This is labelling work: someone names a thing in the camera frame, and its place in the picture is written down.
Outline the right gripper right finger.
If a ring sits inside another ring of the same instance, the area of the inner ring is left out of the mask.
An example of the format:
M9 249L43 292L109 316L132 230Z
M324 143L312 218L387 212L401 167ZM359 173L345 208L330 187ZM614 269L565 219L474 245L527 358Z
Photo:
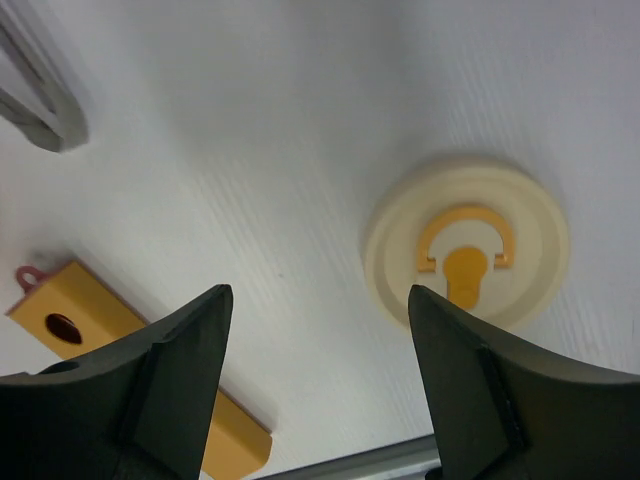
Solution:
M427 478L638 478L637 375L539 347L424 286L408 314L440 459Z

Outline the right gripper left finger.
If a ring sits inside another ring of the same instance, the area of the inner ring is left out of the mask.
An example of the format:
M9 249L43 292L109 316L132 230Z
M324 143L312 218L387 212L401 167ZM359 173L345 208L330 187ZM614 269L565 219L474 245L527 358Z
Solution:
M104 347L2 377L2 478L198 478L232 310L216 285Z

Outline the metal serving tongs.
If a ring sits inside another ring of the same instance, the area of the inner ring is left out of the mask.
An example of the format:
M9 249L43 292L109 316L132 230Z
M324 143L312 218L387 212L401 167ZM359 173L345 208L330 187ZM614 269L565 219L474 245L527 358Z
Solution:
M30 1L1 3L1 117L32 145L53 153L89 142L77 79Z

